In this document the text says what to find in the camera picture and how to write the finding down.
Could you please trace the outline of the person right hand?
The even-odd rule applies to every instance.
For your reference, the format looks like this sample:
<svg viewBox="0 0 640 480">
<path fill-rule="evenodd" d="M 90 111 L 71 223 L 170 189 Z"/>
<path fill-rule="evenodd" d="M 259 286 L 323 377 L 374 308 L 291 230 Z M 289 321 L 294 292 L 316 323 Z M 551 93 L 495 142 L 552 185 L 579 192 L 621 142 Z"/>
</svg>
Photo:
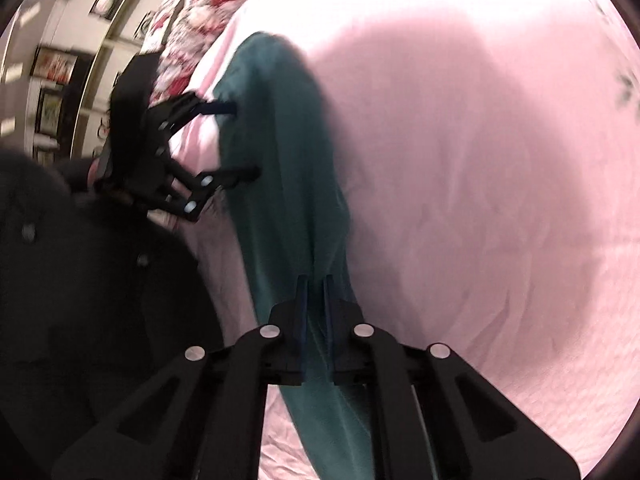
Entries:
<svg viewBox="0 0 640 480">
<path fill-rule="evenodd" d="M 87 177 L 87 184 L 88 184 L 88 189 L 89 190 L 93 190 L 94 189 L 94 185 L 96 184 L 96 180 L 98 180 L 99 177 L 99 169 L 100 169 L 100 160 L 98 158 L 96 158 L 88 171 L 88 177 Z"/>
</svg>

